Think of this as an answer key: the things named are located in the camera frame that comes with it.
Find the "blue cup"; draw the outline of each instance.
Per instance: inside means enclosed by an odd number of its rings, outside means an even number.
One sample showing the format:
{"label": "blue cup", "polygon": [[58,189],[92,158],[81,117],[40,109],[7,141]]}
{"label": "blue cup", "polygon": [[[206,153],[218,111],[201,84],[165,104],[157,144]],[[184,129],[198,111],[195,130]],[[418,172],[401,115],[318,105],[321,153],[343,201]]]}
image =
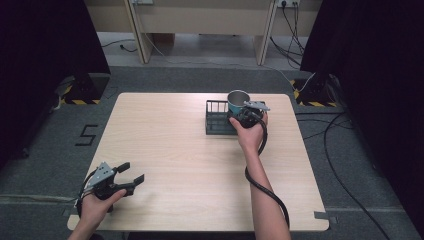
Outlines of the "blue cup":
{"label": "blue cup", "polygon": [[245,107],[244,102],[250,101],[250,96],[245,91],[234,90],[228,94],[227,97],[228,108],[233,112],[234,115],[239,114],[240,110]]}

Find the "wooden tabletop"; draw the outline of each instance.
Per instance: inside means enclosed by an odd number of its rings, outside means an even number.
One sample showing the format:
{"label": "wooden tabletop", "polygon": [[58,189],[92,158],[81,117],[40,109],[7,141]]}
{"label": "wooden tabletop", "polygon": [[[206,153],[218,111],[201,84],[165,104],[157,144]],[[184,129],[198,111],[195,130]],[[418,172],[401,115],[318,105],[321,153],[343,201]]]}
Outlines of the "wooden tabletop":
{"label": "wooden tabletop", "polygon": [[[274,192],[287,206],[292,231],[327,230],[325,212],[289,97],[250,94],[265,101],[268,142],[261,154]],[[114,205],[99,230],[253,231],[245,160],[236,136],[206,135],[207,100],[227,94],[123,93],[112,111],[93,162],[130,162],[117,183],[145,174],[133,196]],[[74,229],[78,216],[71,215]]]}

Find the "gray carpet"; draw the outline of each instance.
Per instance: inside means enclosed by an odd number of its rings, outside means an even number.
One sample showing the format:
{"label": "gray carpet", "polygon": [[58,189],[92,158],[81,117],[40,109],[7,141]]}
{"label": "gray carpet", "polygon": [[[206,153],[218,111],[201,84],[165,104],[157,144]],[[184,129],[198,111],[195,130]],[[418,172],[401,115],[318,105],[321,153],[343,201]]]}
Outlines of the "gray carpet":
{"label": "gray carpet", "polygon": [[[67,216],[72,210],[119,93],[222,92],[243,89],[249,93],[284,93],[296,113],[341,112],[341,107],[298,106],[290,84],[272,70],[129,68],[112,67],[112,76],[98,105],[62,105],[45,120],[26,159],[11,160],[0,175],[0,234],[2,239],[66,239]],[[307,73],[286,72],[289,79]],[[322,131],[336,115],[297,115],[324,206],[330,218],[325,232],[294,232],[293,239],[384,239],[376,225],[336,180],[324,152]],[[390,239],[420,239],[390,185],[373,169],[365,145],[347,115],[328,132],[327,147],[338,176],[387,232]],[[81,138],[96,135],[91,146]],[[39,195],[43,198],[28,198]],[[122,239],[122,233],[101,231],[105,239]],[[169,239],[149,234],[143,239]]]}

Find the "desk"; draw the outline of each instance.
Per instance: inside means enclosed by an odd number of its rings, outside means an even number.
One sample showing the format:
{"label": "desk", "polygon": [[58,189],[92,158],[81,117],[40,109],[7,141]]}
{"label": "desk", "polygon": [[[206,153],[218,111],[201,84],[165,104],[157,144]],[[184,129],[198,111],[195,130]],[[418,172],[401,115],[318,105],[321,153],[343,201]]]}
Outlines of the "desk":
{"label": "desk", "polygon": [[[236,136],[206,135],[206,100],[227,94],[123,93],[89,172],[101,161],[129,161],[118,183],[145,174],[133,196],[115,204],[99,229],[119,231],[253,231],[250,187]],[[292,231],[323,231],[327,220],[289,97],[251,94],[269,112],[261,159],[275,193],[286,204]],[[78,216],[71,215],[74,229]]]}
{"label": "desk", "polygon": [[254,36],[259,65],[264,61],[274,0],[155,0],[153,5],[134,5],[126,0],[134,22],[143,63],[152,51],[148,33],[199,33]]}

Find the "power strip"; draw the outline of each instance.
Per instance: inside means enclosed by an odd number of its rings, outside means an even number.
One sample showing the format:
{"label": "power strip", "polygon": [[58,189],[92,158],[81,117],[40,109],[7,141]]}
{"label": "power strip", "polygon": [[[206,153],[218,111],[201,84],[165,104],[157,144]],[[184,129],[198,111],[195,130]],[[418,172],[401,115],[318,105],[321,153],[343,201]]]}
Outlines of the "power strip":
{"label": "power strip", "polygon": [[286,1],[286,8],[294,8],[295,4],[300,4],[300,0],[277,0],[277,7],[283,7],[283,1]]}

